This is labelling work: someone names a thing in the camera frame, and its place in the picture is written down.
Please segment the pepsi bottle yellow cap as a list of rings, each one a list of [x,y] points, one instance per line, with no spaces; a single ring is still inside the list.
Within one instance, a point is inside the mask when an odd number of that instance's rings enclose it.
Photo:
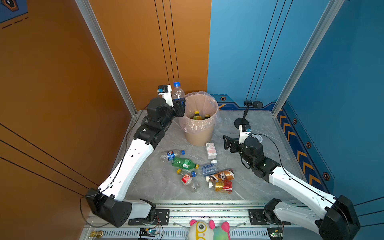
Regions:
[[[174,88],[172,89],[171,94],[174,101],[185,98],[185,92],[182,90],[180,82],[174,83]]]

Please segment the brown coffee bottle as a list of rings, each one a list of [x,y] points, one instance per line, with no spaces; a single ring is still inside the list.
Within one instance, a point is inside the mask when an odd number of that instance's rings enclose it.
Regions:
[[[232,181],[235,179],[235,174],[232,169],[229,170],[223,170],[220,172],[217,172],[213,175],[206,176],[206,181],[209,182],[218,182],[218,181]]]

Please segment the white pink carton box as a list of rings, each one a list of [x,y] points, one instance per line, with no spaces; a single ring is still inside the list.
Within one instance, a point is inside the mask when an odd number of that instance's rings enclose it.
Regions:
[[[214,143],[206,143],[206,150],[209,160],[215,160],[217,157],[217,151]]]

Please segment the clear water bottle blue label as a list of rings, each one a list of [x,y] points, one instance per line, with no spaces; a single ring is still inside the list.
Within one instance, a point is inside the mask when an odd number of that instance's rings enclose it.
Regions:
[[[209,176],[213,175],[216,172],[219,171],[218,168],[218,161],[217,160],[212,160],[209,164],[205,164],[202,166],[199,166],[198,169],[194,170],[191,172],[192,177],[197,177],[197,176]]]

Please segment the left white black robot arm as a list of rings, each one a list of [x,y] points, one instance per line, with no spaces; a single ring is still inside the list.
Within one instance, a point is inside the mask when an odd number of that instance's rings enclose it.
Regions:
[[[152,99],[147,107],[148,119],[138,127],[131,145],[111,175],[97,188],[85,194],[92,213],[116,228],[126,221],[141,219],[151,223],[156,206],[150,201],[126,200],[127,190],[144,161],[158,146],[175,118],[185,114],[185,101],[170,106],[164,98]]]

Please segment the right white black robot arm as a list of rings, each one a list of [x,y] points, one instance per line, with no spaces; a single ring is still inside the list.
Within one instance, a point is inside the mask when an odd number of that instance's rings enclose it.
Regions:
[[[238,153],[241,161],[246,162],[246,168],[258,178],[283,189],[306,205],[306,208],[295,207],[272,199],[264,207],[268,222],[290,222],[319,234],[324,240],[352,240],[357,235],[361,224],[349,198],[335,197],[290,173],[282,162],[264,155],[263,145],[256,138],[223,136],[223,140],[224,148]]]

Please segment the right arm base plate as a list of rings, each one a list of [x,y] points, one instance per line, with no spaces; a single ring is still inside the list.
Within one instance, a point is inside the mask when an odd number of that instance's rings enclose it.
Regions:
[[[273,212],[265,212],[264,209],[249,209],[249,220],[252,226],[256,225],[283,225],[289,226],[290,222],[281,222]]]

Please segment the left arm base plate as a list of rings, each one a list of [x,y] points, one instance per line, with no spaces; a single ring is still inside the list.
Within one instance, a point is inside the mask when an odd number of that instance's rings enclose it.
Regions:
[[[154,212],[151,212],[148,217],[144,219],[132,219],[128,220],[129,226],[152,226],[156,224],[161,224],[167,226],[170,219],[170,210],[169,209],[156,209]]]

